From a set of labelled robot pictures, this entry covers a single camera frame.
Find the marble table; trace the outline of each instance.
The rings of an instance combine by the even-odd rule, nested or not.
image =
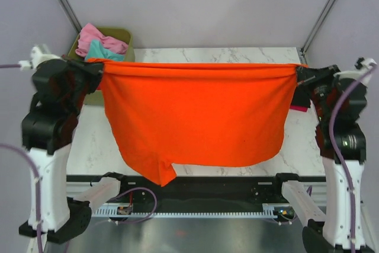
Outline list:
[[[136,61],[167,63],[300,63],[295,47],[232,49],[136,49]],[[174,164],[178,176],[274,176],[292,172],[301,176],[324,176],[314,138],[314,110],[290,110],[285,122],[285,139],[272,159],[249,167],[216,167]],[[68,175],[102,175],[108,171],[139,175],[123,161],[104,108],[85,105],[68,160]]]

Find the orange t-shirt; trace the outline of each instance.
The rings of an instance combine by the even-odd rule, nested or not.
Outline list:
[[[281,149],[297,64],[90,61],[105,65],[121,156],[157,184],[176,177],[172,163],[251,166]]]

